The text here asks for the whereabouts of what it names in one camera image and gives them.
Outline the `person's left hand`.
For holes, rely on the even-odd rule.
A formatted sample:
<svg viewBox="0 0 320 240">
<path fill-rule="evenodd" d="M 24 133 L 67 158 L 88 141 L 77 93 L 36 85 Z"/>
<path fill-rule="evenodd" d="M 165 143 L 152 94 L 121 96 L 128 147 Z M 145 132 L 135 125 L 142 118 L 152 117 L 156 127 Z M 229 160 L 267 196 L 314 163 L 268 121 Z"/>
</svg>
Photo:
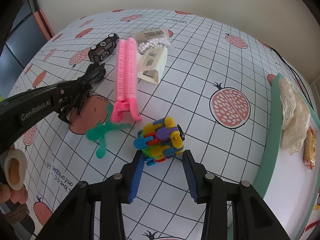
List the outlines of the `person's left hand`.
<svg viewBox="0 0 320 240">
<path fill-rule="evenodd" d="M 8 200 L 11 200 L 14 204 L 20 203 L 25 204 L 28 199 L 28 192 L 25 186 L 18 191 L 13 190 L 8 185 L 1 183 L 0 187 L 0 203 L 4 203 Z"/>
</svg>

